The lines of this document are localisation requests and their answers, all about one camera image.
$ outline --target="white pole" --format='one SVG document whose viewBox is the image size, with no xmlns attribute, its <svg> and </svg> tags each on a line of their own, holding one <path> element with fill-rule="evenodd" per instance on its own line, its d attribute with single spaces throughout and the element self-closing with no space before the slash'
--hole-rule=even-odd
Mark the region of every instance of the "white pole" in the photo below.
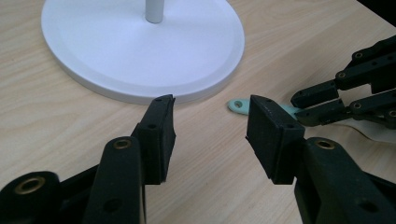
<svg viewBox="0 0 396 224">
<path fill-rule="evenodd" d="M 146 20 L 151 23 L 163 21 L 163 1 L 146 0 Z"/>
</svg>

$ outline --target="white round base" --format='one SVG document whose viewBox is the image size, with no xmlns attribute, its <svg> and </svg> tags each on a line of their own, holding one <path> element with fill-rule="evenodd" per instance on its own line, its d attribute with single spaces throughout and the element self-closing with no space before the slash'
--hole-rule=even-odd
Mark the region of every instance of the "white round base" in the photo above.
<svg viewBox="0 0 396 224">
<path fill-rule="evenodd" d="M 224 87 L 245 46 L 226 0 L 165 0 L 156 24 L 144 13 L 144 0 L 47 0 L 42 30 L 73 79 L 119 101 L 183 103 Z"/>
</svg>

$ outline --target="wood grain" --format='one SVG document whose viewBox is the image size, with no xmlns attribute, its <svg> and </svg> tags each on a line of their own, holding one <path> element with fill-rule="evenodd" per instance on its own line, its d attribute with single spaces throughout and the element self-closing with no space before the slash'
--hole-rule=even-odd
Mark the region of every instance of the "wood grain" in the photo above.
<svg viewBox="0 0 396 224">
<path fill-rule="evenodd" d="M 229 3 L 246 33 L 243 59 L 221 92 L 175 106 L 177 142 L 167 182 L 147 186 L 148 223 L 301 223 L 293 186 L 267 179 L 245 140 L 247 117 L 226 103 L 258 94 L 286 104 L 333 79 L 353 52 L 395 35 L 354 0 Z M 33 171 L 65 180 L 94 166 L 106 142 L 129 135 L 147 109 L 89 91 L 62 70 L 41 34 L 43 4 L 0 1 L 0 187 Z M 336 124 L 308 128 L 310 136 L 339 142 L 364 171 L 396 182 L 396 146 Z"/>
</svg>

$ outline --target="light blue plastic piece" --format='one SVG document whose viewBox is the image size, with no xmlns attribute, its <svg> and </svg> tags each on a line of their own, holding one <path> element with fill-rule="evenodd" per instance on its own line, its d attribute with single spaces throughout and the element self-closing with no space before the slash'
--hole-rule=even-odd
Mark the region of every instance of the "light blue plastic piece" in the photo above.
<svg viewBox="0 0 396 224">
<path fill-rule="evenodd" d="M 233 99 L 228 102 L 228 108 L 233 112 L 243 115 L 248 115 L 248 108 L 250 106 L 249 99 Z M 288 112 L 294 119 L 297 119 L 294 113 L 302 111 L 302 109 L 290 105 L 280 105 L 286 112 Z"/>
</svg>

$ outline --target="lamp base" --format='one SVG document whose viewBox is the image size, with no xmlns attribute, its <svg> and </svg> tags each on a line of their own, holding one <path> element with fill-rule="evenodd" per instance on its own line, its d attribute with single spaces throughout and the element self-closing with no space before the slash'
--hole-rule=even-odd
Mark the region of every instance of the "lamp base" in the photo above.
<svg viewBox="0 0 396 224">
<path fill-rule="evenodd" d="M 148 105 L 222 89 L 242 58 L 242 24 L 225 0 L 167 0 L 161 23 L 143 0 L 47 0 L 42 31 L 68 75 L 92 91 Z"/>
</svg>

